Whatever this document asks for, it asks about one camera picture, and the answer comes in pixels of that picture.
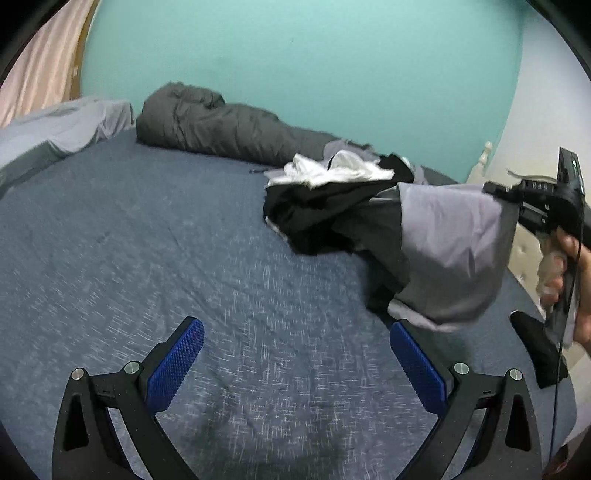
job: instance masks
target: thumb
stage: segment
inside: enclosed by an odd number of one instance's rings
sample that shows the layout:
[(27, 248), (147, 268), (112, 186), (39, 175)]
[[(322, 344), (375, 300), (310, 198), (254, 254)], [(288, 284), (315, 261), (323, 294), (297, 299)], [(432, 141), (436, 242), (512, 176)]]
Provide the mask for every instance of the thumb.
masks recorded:
[[(560, 242), (560, 246), (564, 253), (566, 253), (573, 260), (577, 259), (579, 253), (579, 241), (569, 235), (560, 227), (556, 229), (556, 238)], [(581, 247), (581, 257), (579, 258), (579, 267), (581, 270), (586, 270), (591, 266), (591, 252), (586, 247)]]

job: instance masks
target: wall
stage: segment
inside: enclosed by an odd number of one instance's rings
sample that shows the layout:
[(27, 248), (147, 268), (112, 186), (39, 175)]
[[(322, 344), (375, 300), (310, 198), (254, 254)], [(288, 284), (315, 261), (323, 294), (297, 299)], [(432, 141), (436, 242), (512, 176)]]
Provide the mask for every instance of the wall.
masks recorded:
[(558, 149), (565, 147), (579, 156), (591, 187), (590, 132), (591, 81), (554, 27), (528, 8), (515, 99), (486, 174), (507, 184), (517, 182), (507, 168), (556, 177)]
[(171, 80), (464, 180), (505, 124), (522, 0), (103, 0), (82, 92)]

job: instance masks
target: fitted sheet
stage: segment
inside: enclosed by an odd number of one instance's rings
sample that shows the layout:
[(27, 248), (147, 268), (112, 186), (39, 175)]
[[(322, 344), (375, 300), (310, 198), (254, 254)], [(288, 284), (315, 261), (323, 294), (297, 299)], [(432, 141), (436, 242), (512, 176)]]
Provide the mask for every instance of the fitted sheet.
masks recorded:
[[(206, 340), (158, 419), (199, 478), (395, 478), (422, 444), (436, 416), (365, 309), (373, 270), (356, 255), (294, 254), (262, 220), (267, 179), (253, 168), (140, 145), (132, 130), (0, 200), (0, 421), (41, 480), (70, 372), (141, 360), (187, 315)], [(545, 459), (553, 390), (535, 385), (516, 309), (537, 315), (507, 273), (477, 324), (436, 341), (450, 364), (524, 373)], [(558, 445), (576, 418), (568, 379), (559, 403)]]

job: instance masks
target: white garment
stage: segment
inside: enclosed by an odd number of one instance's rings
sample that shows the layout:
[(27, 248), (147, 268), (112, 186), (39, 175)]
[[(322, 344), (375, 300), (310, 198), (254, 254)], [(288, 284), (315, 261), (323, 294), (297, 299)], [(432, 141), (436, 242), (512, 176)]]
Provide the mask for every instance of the white garment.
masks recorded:
[(372, 162), (348, 150), (340, 150), (330, 162), (330, 167), (295, 154), (293, 162), (283, 167), (284, 175), (269, 179), (267, 187), (300, 183), (313, 189), (330, 182), (353, 183), (362, 181), (391, 180), (394, 170), (384, 170)]

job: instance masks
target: teal wall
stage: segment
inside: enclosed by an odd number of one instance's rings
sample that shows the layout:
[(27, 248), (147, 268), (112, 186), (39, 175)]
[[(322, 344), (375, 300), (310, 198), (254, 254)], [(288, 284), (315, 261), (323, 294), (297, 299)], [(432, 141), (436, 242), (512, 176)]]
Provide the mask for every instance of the teal wall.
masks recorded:
[(509, 114), (525, 0), (102, 0), (82, 92), (218, 90), (465, 180)]

